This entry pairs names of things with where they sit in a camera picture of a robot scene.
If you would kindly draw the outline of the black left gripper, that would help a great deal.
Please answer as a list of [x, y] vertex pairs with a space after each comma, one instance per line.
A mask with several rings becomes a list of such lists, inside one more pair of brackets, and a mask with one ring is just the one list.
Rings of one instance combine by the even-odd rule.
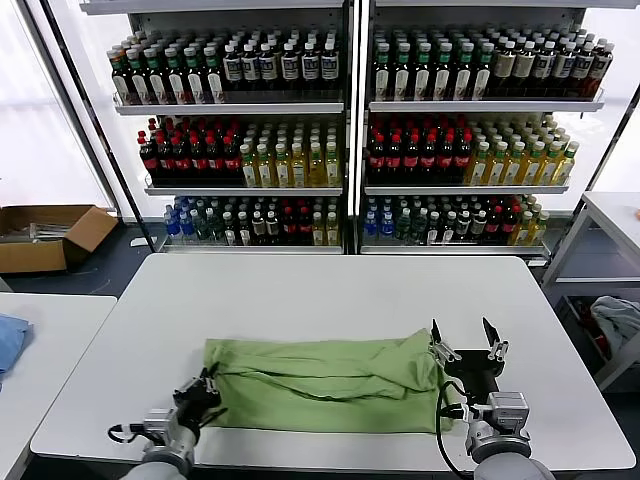
[[199, 431], [227, 411], [221, 406], [221, 394], [216, 383], [218, 368], [218, 363], [203, 368], [197, 377], [174, 390], [179, 425]]

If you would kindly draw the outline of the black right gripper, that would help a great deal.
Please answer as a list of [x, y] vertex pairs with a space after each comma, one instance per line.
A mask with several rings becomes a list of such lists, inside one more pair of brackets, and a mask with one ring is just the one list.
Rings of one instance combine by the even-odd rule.
[[509, 349], [509, 342], [503, 340], [498, 330], [482, 319], [483, 328], [490, 350], [455, 351], [443, 341], [435, 318], [431, 325], [430, 351], [439, 363], [445, 363], [447, 375], [462, 382], [464, 391], [472, 403], [487, 403], [488, 396], [498, 391], [496, 378], [503, 371], [503, 360]]

